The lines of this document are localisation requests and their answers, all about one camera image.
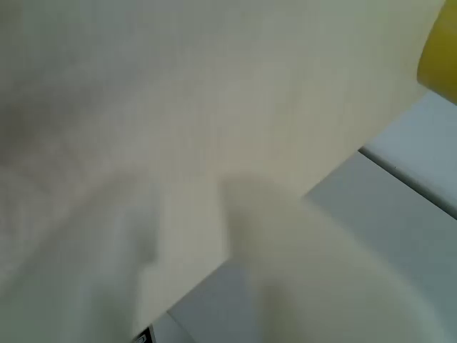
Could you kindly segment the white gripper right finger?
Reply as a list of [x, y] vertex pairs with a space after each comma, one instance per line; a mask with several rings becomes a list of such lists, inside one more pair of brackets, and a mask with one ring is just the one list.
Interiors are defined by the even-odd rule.
[[445, 342], [435, 309], [310, 201], [251, 175], [221, 182], [233, 258], [265, 342]]

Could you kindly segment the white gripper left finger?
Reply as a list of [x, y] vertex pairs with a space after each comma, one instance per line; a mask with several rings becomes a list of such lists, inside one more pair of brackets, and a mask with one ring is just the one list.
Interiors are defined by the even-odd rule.
[[1, 290], [1, 340], [134, 341], [158, 195], [150, 180], [124, 177], [78, 205]]

